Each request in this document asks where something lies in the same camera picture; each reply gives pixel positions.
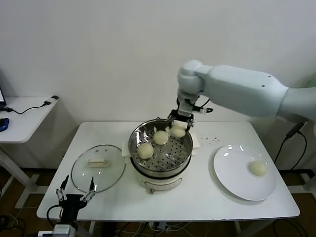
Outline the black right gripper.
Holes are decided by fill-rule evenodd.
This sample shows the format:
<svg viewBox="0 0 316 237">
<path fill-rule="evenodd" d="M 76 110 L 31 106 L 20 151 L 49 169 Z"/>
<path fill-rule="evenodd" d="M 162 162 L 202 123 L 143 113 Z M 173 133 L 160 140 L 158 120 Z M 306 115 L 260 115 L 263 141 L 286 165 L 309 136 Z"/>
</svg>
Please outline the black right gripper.
<svg viewBox="0 0 316 237">
<path fill-rule="evenodd" d="M 167 116 L 166 121 L 168 122 L 169 129 L 172 128 L 175 121 L 186 122 L 187 127 L 185 132 L 188 133 L 190 129 L 194 126 L 194 115 L 184 116 L 179 114 L 178 110 L 171 110 L 170 114 Z"/>
</svg>

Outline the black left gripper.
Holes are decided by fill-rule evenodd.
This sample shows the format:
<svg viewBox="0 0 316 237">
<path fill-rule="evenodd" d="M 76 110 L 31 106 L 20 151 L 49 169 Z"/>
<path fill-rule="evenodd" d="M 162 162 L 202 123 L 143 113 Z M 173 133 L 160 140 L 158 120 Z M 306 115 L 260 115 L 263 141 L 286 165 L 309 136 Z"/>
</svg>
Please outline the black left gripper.
<svg viewBox="0 0 316 237">
<path fill-rule="evenodd" d="M 96 185 L 94 183 L 94 177 L 92 177 L 89 190 L 86 195 L 65 195 L 64 190 L 68 179 L 69 175 L 67 175 L 65 180 L 61 183 L 60 188 L 56 190 L 59 206 L 63 209 L 59 224 L 73 224 L 77 220 L 79 210 L 84 208 L 84 202 L 90 202 L 96 194 Z"/>
</svg>

